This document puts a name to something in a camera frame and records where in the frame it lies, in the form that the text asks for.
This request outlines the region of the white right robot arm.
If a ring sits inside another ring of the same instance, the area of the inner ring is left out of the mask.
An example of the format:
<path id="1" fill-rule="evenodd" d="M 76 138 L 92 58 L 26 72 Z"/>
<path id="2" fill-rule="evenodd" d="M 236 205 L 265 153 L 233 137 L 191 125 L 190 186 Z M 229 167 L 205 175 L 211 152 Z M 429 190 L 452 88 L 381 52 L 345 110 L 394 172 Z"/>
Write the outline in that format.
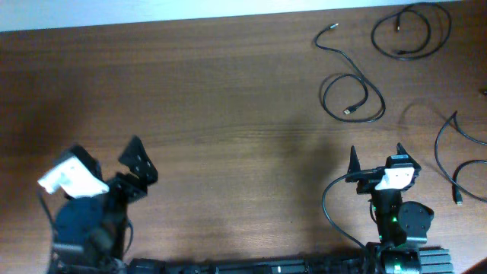
<path id="1" fill-rule="evenodd" d="M 402 193 L 409 190 L 419 176 L 421 166 L 401 144 L 396 154 L 386 159 L 384 166 L 361 169 L 355 147 L 350 149 L 347 173 L 332 181 L 323 191 L 322 210 L 327 221 L 341 235 L 361 249 L 360 273 L 420 273 L 419 248 L 427 243 L 427 233 L 434 211 L 415 201 L 403 201 Z M 369 212 L 372 214 L 378 243 L 363 244 L 343 231 L 326 209 L 326 194 L 340 181 L 356 183 L 358 195 L 369 194 Z"/>

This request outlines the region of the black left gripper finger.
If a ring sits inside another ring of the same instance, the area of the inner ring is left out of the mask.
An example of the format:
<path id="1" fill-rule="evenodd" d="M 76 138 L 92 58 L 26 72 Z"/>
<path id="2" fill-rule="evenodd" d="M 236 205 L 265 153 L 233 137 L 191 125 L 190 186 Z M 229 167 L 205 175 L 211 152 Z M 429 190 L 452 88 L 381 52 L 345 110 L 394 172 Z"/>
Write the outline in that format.
<path id="1" fill-rule="evenodd" d="M 136 175 L 142 182 L 151 185 L 158 181 L 158 171 L 146 153 L 142 140 L 134 135 L 118 158 L 118 162 Z"/>
<path id="2" fill-rule="evenodd" d="M 75 144 L 70 148 L 64 150 L 63 153 L 56 159 L 56 164 L 61 164 L 63 161 L 76 157 L 97 179 L 102 179 L 102 170 L 100 162 L 93 158 L 81 145 Z"/>

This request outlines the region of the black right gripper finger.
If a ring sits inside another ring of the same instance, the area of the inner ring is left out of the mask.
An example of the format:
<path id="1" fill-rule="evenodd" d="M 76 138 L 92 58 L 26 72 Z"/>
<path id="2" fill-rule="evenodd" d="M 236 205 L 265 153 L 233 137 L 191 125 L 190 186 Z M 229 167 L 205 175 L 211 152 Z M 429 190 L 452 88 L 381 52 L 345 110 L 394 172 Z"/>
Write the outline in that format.
<path id="1" fill-rule="evenodd" d="M 406 151 L 406 149 L 403 147 L 403 145 L 398 142 L 396 144 L 396 155 L 401 156 L 401 157 L 409 157 L 409 153 Z"/>
<path id="2" fill-rule="evenodd" d="M 347 170 L 347 177 L 345 179 L 346 183 L 356 182 L 358 180 L 358 175 L 361 172 L 361 166 L 355 150 L 355 146 L 352 145 L 350 149 L 349 156 L 349 166 Z"/>

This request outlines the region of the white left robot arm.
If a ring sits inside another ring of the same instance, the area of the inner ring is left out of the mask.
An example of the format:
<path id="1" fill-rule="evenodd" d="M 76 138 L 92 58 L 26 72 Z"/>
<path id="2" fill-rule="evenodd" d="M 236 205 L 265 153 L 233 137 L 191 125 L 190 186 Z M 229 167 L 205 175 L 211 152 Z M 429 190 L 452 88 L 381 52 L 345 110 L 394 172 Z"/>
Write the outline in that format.
<path id="1" fill-rule="evenodd" d="M 55 215 L 41 203 L 53 233 L 50 273 L 130 271 L 123 261 L 134 234 L 128 206 L 147 196 L 158 171 L 138 136 L 131 138 L 118 161 L 128 172 L 104 180 L 100 162 L 81 145 L 73 145 L 38 180 L 44 192 L 62 190 L 67 200 Z"/>

